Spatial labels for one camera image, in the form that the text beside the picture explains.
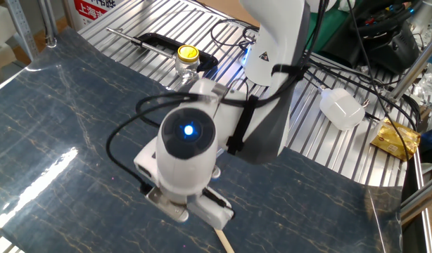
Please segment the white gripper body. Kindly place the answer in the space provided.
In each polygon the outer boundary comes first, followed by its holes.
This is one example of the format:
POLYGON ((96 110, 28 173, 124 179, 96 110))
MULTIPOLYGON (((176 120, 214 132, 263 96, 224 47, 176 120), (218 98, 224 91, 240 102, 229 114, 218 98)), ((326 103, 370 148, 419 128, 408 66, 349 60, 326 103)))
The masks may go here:
POLYGON ((217 144, 187 159, 177 158, 155 137, 134 158, 137 171, 152 186, 143 189, 145 198, 171 219, 184 223, 195 214, 217 230, 234 217, 231 204, 209 183, 220 175, 215 165, 217 144))

